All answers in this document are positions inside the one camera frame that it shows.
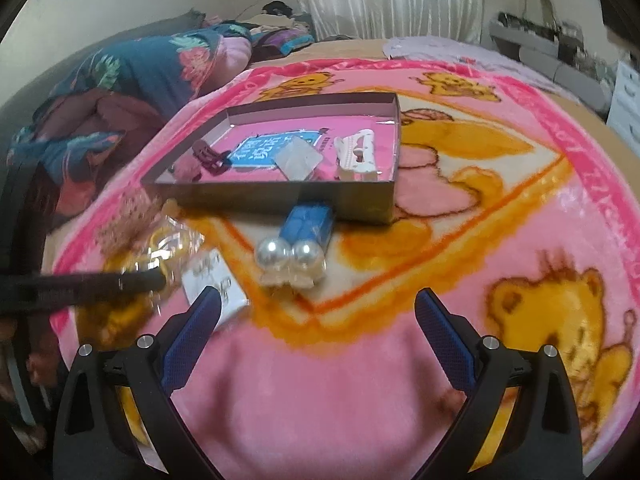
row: dresser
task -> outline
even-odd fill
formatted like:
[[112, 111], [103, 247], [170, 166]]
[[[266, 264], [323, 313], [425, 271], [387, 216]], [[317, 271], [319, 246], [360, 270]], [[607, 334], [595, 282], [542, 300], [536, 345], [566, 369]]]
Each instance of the dresser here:
[[640, 157], [640, 74], [624, 62], [618, 64], [607, 126]]

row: open box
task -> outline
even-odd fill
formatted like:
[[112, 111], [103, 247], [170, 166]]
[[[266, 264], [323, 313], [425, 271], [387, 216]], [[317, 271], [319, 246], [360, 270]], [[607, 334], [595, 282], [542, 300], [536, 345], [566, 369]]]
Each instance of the open box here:
[[[364, 129], [374, 133], [377, 180], [338, 180], [333, 140]], [[292, 135], [323, 156], [309, 180], [287, 180], [270, 158]], [[193, 158], [199, 139], [226, 153], [230, 167], [222, 174], [202, 168], [198, 180], [180, 180], [175, 165]], [[142, 178], [142, 184], [149, 193], [173, 198], [187, 208], [286, 215], [298, 202], [323, 202], [333, 207], [336, 218], [384, 224], [393, 217], [399, 145], [400, 108], [394, 93], [257, 102], [227, 108], [191, 132]]]

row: bear ear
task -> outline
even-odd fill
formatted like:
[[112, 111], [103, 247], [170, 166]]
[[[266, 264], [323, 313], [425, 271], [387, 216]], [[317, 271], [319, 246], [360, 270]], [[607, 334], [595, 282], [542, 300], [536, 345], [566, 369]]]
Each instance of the bear ear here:
[[489, 312], [501, 320], [513, 313], [522, 301], [524, 290], [530, 283], [523, 278], [502, 280], [489, 293]]
[[594, 298], [602, 299], [604, 296], [604, 281], [602, 275], [597, 269], [587, 269], [582, 275], [582, 282], [585, 283]]

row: metal bolt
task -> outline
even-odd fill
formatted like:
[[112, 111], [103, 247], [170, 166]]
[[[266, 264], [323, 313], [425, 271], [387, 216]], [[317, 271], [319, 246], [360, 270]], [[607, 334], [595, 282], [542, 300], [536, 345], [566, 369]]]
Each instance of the metal bolt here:
[[548, 357], [556, 357], [558, 355], [558, 350], [553, 345], [545, 345], [543, 351]]
[[139, 348], [149, 348], [153, 343], [154, 337], [152, 335], [140, 336], [136, 342]]
[[500, 346], [500, 341], [498, 341], [494, 336], [488, 335], [482, 339], [482, 344], [489, 350], [495, 350]]
[[89, 344], [84, 344], [78, 349], [78, 354], [82, 357], [87, 357], [92, 351], [94, 351], [94, 347]]

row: yellow bear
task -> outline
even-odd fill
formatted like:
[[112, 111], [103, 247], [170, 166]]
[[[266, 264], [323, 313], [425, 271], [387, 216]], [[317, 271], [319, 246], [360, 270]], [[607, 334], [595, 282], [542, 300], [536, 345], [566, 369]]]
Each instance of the yellow bear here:
[[501, 99], [495, 94], [491, 86], [481, 85], [475, 81], [469, 81], [463, 77], [447, 72], [424, 72], [426, 79], [412, 77], [421, 85], [431, 87], [431, 95], [447, 97], [473, 97], [481, 101], [499, 103]]
[[[633, 362], [631, 337], [637, 316], [623, 315], [622, 342], [603, 348], [605, 285], [596, 269], [578, 273], [561, 254], [556, 268], [542, 253], [542, 279], [508, 278], [492, 286], [487, 297], [488, 324], [509, 348], [537, 351], [558, 348], [578, 407], [582, 446], [595, 442]], [[493, 459], [515, 401], [507, 394], [474, 467]]]
[[296, 97], [303, 95], [316, 95], [322, 92], [324, 88], [335, 83], [342, 82], [343, 79], [335, 79], [330, 81], [333, 74], [330, 72], [316, 72], [314, 74], [301, 75], [294, 77], [274, 88], [267, 88], [260, 92], [255, 102], [268, 101], [270, 99], [279, 99], [283, 97]]

